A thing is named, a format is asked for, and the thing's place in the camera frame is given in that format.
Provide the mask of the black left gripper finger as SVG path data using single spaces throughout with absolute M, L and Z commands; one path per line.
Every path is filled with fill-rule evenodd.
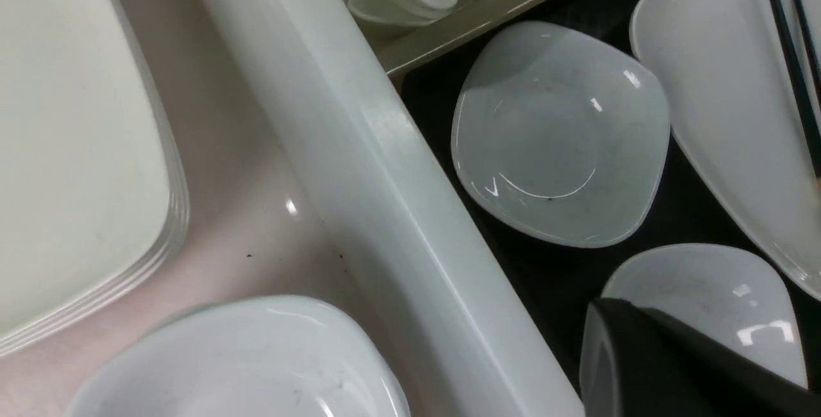
M 818 416 L 819 394 L 657 309 L 589 304 L 591 416 Z

